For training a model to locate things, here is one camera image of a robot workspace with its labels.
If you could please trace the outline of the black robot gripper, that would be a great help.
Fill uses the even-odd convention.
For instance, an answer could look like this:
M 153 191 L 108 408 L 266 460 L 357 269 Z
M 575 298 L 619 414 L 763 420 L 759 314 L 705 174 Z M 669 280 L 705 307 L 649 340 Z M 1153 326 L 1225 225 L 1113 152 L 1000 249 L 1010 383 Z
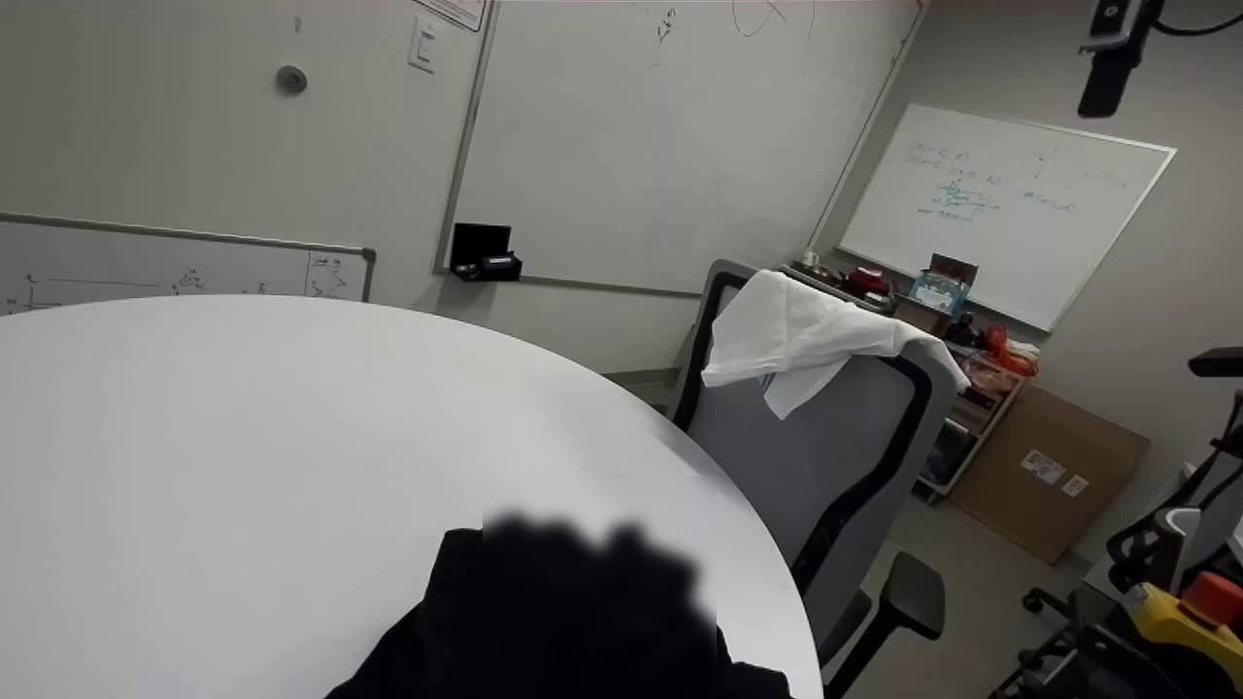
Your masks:
M 1131 74 L 1144 61 L 1145 41 L 1167 0 L 1092 0 L 1092 20 L 1082 51 L 1092 60 L 1077 112 L 1083 122 L 1114 118 Z

